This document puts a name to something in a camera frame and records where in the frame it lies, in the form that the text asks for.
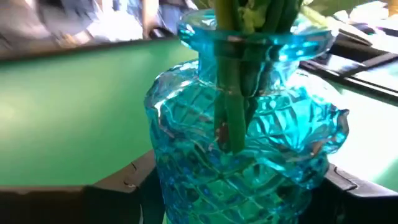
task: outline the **green table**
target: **green table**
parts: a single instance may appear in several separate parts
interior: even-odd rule
[[[141,156],[150,149],[146,91],[160,72],[196,56],[161,40],[0,63],[0,185],[90,184]],[[398,108],[343,94],[351,134],[331,161],[398,190],[390,178],[398,120],[389,119]]]

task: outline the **blue glass vase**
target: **blue glass vase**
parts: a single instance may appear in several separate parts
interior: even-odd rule
[[[286,35],[216,30],[212,10],[187,14],[178,29],[199,59],[160,74],[145,98],[169,224],[296,223],[328,169],[326,155],[348,135],[348,110],[332,102],[338,92],[298,69],[335,33],[303,15]],[[219,85],[220,58],[246,71],[241,83],[252,87]],[[215,126],[227,97],[244,103],[239,152]]]

